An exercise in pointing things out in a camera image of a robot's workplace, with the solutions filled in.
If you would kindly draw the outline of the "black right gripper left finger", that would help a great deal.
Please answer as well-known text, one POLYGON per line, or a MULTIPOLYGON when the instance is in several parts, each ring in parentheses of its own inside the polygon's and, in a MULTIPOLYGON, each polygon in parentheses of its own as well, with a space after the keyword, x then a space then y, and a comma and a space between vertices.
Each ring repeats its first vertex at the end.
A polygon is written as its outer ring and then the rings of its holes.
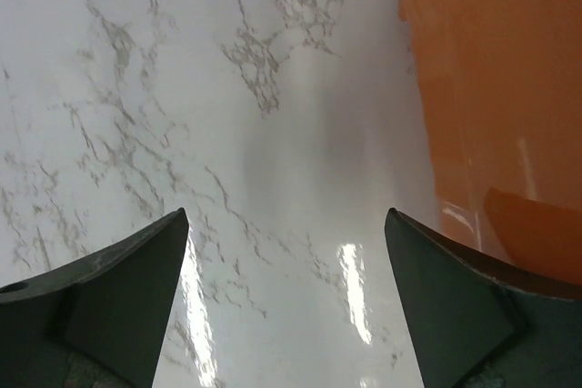
POLYGON ((3 286, 2 386, 151 386, 188 230, 178 209, 116 244, 3 286))

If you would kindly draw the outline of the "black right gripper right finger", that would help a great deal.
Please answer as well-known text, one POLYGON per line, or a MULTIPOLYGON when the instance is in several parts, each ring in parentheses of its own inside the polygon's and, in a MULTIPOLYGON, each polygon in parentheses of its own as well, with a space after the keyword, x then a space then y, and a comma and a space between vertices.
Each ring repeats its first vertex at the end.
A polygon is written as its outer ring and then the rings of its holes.
POLYGON ((386 246, 426 387, 578 387, 581 288, 392 208, 386 246))

